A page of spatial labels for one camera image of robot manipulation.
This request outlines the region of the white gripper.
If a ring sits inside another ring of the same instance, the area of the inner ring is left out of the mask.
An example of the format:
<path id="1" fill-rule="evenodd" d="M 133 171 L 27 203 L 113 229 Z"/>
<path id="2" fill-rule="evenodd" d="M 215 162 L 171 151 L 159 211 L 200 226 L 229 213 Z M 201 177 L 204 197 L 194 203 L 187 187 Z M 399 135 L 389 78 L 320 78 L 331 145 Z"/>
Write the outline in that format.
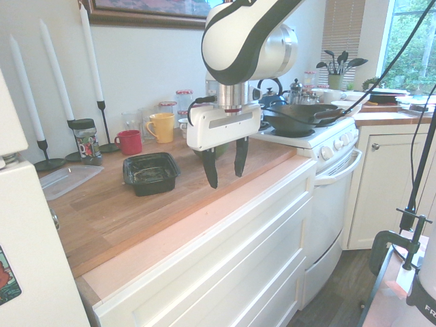
<path id="1" fill-rule="evenodd" d="M 202 163 L 209 185 L 218 186 L 216 146 L 236 140 L 234 171 L 237 177 L 243 175 L 249 147 L 249 137 L 258 132 L 261 108 L 257 103 L 242 107 L 242 112 L 228 116 L 223 109 L 212 105 L 199 106 L 190 112 L 191 122 L 187 124 L 187 145 L 202 151 Z"/>

